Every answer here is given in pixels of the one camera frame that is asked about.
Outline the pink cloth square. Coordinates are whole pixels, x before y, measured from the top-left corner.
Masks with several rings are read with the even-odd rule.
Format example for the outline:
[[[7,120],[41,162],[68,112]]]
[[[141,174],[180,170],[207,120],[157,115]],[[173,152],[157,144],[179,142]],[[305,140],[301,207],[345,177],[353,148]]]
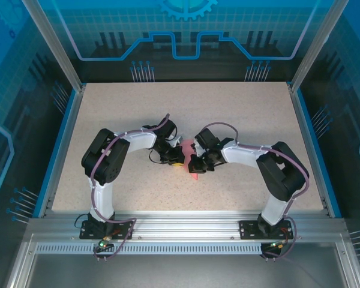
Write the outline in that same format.
[[[188,140],[183,140],[181,143],[181,147],[182,147],[182,153],[184,155],[184,165],[183,168],[184,170],[194,179],[194,180],[198,180],[198,174],[196,173],[191,173],[189,170],[189,163],[191,161],[191,156],[195,154],[193,148],[191,147],[192,144],[194,143],[194,140],[188,139]]]

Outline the long aluminium mounting rail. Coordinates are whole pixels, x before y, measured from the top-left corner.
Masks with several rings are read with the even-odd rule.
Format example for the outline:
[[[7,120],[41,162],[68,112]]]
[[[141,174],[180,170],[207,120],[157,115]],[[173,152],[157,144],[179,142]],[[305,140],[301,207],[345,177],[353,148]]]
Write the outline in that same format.
[[[121,211],[116,219],[136,218],[133,242],[238,242],[241,220],[256,220],[257,211]],[[29,220],[26,242],[77,242],[76,214],[49,213]],[[292,214],[297,243],[349,241],[342,218],[321,212]]]

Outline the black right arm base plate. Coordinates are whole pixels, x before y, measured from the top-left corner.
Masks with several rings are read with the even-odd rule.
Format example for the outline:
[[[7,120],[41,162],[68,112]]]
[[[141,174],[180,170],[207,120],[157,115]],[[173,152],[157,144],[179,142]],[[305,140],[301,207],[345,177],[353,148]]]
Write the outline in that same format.
[[[292,224],[284,219],[274,226],[267,222],[259,224],[257,220],[242,220],[238,226],[242,240],[294,239]]]

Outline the aluminium side rail blue edge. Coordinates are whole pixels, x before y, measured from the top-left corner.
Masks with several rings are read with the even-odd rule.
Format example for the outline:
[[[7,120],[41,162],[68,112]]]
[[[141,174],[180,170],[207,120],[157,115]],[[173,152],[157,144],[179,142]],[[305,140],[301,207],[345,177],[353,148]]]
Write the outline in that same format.
[[[323,199],[323,206],[325,207],[329,217],[341,218],[342,214],[302,93],[299,89],[295,92],[293,92],[291,88],[289,88],[289,90],[302,138],[307,150],[307,155],[313,171],[314,180],[316,182],[319,195]]]
[[[71,93],[32,214],[33,218],[44,217],[49,199],[57,191],[84,91],[83,89],[81,92]]]

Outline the grey metal bench frame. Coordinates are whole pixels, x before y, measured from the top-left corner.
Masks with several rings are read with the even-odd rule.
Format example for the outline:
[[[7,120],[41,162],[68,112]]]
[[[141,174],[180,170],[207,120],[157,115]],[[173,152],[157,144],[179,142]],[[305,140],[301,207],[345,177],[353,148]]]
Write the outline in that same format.
[[[21,243],[0,288],[360,288],[360,256],[350,241],[297,243],[280,259],[118,254],[96,260],[36,254],[39,243],[46,242]]]

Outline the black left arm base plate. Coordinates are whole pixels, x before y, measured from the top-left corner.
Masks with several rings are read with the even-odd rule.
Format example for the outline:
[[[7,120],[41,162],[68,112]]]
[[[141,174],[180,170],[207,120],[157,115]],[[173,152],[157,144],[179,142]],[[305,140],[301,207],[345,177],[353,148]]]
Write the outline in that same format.
[[[85,220],[80,228],[80,239],[101,240],[110,236],[112,240],[122,240],[132,227],[134,221],[116,224]]]

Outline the aluminium frame post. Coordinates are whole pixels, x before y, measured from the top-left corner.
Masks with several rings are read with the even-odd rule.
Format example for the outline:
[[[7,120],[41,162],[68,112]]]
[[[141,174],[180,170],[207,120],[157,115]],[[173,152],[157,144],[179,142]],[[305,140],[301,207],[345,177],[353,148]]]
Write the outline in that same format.
[[[37,0],[22,0],[22,3],[42,34],[70,85],[77,93],[81,93],[83,91],[82,82],[41,5]]]
[[[318,32],[316,33],[307,53],[303,57],[290,85],[289,92],[291,94],[297,93],[310,68],[318,57],[322,47],[327,42],[333,28],[337,24],[349,0],[334,0],[330,9],[328,10]]]

